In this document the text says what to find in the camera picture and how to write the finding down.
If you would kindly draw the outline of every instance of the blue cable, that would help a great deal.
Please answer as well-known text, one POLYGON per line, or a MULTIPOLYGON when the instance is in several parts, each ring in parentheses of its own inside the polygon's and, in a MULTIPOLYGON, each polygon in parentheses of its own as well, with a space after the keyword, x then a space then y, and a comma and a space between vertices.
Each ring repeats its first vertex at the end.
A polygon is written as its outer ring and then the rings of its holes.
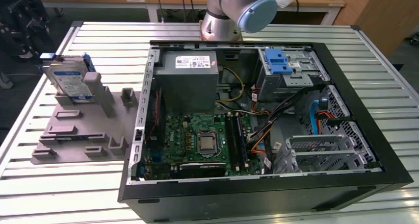
POLYGON ((314 107, 318 105, 318 100, 313 100, 312 105, 309 107, 309 123, 312 125, 313 134, 318 134, 318 129, 314 124, 314 107))

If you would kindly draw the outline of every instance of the floor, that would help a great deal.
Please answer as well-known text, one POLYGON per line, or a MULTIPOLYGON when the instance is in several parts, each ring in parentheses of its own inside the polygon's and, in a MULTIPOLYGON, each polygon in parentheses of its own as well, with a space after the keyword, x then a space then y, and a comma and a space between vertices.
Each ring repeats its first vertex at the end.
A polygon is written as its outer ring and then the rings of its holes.
MULTIPOLYGON (((56 46, 66 33, 72 21, 97 22, 146 22, 146 12, 141 9, 65 9, 64 16, 56 17, 52 9, 48 9, 50 16, 49 30, 56 46)), ((182 13, 165 12, 166 22, 181 22, 182 13)), ((14 63, 8 56, 0 53, 0 71, 9 75, 14 86, 9 90, 0 89, 0 142, 6 136, 26 99, 32 93, 40 78, 37 68, 28 63, 14 63)), ((404 64, 401 75, 419 91, 419 46, 411 46, 404 41, 389 57, 393 64, 404 64)))

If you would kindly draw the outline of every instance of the aluminum table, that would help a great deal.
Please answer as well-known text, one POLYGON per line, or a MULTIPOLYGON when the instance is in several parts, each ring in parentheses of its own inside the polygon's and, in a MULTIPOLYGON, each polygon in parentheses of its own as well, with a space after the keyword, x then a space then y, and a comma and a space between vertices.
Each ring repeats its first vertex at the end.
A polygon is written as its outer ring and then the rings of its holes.
MULTIPOLYGON (((74 22, 57 54, 92 56, 112 91, 141 89, 149 40, 198 40, 197 24, 74 22)), ((419 223, 419 95, 361 31, 349 26, 270 25, 245 41, 325 43, 415 182, 332 212, 280 214, 194 223, 419 223)), ((38 136, 53 112, 45 75, 0 147, 1 224, 141 223, 116 202, 122 161, 33 165, 38 136)))

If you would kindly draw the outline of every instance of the ram slot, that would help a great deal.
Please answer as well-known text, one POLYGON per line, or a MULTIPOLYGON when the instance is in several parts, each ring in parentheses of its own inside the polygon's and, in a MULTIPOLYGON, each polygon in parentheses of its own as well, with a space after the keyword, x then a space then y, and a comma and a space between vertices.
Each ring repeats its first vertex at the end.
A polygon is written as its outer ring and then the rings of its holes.
POLYGON ((225 121, 225 136, 226 136, 226 147, 229 153, 229 165, 233 171, 238 171, 244 167, 241 146, 240 146, 240 135, 241 129, 238 128, 237 116, 226 115, 225 121))
POLYGON ((240 146, 240 153, 241 153, 241 164, 246 168, 248 163, 246 163, 246 151, 245 151, 245 143, 244 143, 244 135, 241 131, 241 122, 240 122, 240 117, 236 116, 236 121, 237 121, 237 133, 238 133, 238 146, 240 146))

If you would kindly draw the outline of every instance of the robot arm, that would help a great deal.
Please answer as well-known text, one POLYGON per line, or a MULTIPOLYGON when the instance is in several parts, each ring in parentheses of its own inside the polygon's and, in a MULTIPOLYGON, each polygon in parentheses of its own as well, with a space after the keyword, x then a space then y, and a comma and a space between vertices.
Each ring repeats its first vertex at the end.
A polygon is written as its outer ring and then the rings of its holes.
POLYGON ((205 40, 238 40, 240 30, 258 32, 272 21, 277 5, 274 0, 208 0, 201 25, 205 40))

